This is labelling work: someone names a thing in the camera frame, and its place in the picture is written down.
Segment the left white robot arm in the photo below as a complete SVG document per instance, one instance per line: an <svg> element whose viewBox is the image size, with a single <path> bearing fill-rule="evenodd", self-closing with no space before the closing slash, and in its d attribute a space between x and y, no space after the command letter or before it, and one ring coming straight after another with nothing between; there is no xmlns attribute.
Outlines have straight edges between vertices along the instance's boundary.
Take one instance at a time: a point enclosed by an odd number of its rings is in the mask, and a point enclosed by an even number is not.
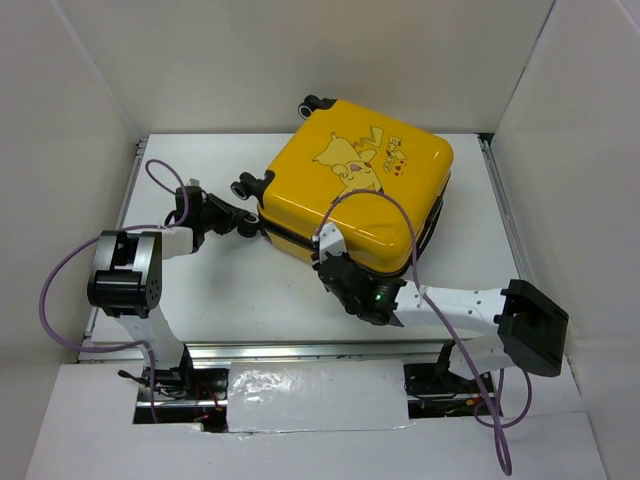
<svg viewBox="0 0 640 480"><path fill-rule="evenodd" d="M208 232L235 231L252 238L261 231L261 224L256 214L197 185L176 189L174 200L175 208L167 216L176 222L173 227L100 234L87 296L142 350L147 384L184 399L196 390L198 376L188 347L172 332L160 308L163 262L198 252Z"/></svg>

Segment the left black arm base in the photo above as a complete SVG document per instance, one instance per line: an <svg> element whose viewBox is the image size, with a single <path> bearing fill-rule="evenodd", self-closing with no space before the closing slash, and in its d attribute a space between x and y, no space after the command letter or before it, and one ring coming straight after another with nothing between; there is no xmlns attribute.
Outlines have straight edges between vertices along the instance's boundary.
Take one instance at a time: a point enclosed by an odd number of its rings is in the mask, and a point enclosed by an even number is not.
<svg viewBox="0 0 640 480"><path fill-rule="evenodd" d="M154 407L146 374L134 376L119 370L118 376L136 382L139 387L134 424L196 424L209 433L228 431L227 405L229 387L228 368L196 369L189 387L156 383Z"/></svg>

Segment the yellow suitcase with grey lining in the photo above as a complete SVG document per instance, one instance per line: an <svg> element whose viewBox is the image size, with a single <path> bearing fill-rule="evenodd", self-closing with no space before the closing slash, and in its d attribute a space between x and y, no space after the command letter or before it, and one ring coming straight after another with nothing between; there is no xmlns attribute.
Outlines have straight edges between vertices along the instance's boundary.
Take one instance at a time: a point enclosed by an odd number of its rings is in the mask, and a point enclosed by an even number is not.
<svg viewBox="0 0 640 480"><path fill-rule="evenodd" d="M400 276L438 221L454 152L442 137L346 100L308 95L304 123L263 177L230 189L254 197L266 237L305 263L321 222L334 223L349 255L369 271Z"/></svg>

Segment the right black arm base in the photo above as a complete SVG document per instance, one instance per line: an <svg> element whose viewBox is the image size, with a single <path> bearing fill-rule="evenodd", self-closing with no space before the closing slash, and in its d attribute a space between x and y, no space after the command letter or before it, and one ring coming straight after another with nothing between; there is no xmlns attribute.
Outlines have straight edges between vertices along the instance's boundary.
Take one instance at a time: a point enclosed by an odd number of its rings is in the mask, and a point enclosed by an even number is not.
<svg viewBox="0 0 640 480"><path fill-rule="evenodd" d="M410 354L403 358L404 390L412 420L488 415L475 380L449 370L453 341L437 345L437 352Z"/></svg>

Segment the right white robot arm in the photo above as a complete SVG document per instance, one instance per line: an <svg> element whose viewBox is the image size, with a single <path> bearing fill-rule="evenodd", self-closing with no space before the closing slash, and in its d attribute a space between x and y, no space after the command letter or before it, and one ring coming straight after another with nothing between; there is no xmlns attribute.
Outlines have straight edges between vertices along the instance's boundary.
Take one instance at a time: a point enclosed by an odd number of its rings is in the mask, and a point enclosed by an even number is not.
<svg viewBox="0 0 640 480"><path fill-rule="evenodd" d="M446 326L476 333L445 346L436 379L448 392L480 374L517 367L529 375L561 374L569 315L531 283L512 279L503 289L456 290L386 278L361 268L346 253L315 259L313 270L346 313L375 326Z"/></svg>

